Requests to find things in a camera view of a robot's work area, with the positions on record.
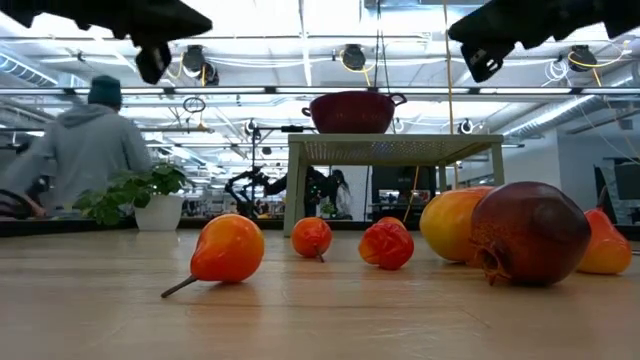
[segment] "hood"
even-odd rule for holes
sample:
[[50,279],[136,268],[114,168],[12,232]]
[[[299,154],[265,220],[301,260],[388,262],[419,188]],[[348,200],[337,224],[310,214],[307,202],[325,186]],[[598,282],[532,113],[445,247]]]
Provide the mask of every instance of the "hood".
[[104,105],[77,105],[58,115],[58,123],[66,128],[82,125],[105,115],[115,115],[116,112]]

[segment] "gray hoodie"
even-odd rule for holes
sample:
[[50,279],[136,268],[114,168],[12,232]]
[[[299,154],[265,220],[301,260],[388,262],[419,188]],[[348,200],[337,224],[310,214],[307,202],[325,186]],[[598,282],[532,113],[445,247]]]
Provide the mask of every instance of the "gray hoodie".
[[48,124],[45,135],[13,162],[2,176],[1,188],[24,194],[34,180],[46,174],[54,160],[53,206],[73,205],[85,190],[106,189],[124,170],[151,167],[140,130],[109,107],[75,106]]

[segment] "shelf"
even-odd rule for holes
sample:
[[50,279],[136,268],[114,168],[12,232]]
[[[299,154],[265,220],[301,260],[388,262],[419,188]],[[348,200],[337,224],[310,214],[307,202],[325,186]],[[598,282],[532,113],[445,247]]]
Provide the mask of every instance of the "shelf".
[[502,144],[502,135],[291,134],[309,165],[449,165]]

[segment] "teal beanie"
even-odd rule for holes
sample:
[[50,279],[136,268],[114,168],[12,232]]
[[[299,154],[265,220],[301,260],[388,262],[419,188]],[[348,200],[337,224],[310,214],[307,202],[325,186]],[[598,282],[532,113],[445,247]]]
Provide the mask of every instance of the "teal beanie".
[[91,80],[88,103],[121,106],[122,92],[120,90],[120,80],[108,75],[94,77],[93,80]]

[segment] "table leg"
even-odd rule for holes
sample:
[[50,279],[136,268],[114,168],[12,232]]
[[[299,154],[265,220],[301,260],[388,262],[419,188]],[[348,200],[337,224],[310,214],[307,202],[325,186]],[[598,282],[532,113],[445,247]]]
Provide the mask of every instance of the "table leg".
[[438,179],[440,182],[440,194],[447,191],[447,165],[438,165]]
[[287,170],[287,203],[284,211],[284,236],[290,237],[293,227],[304,217],[304,194],[307,165],[301,159],[302,146],[289,144]]
[[502,144],[491,145],[491,159],[493,161],[493,184],[504,185],[504,164],[502,162]]

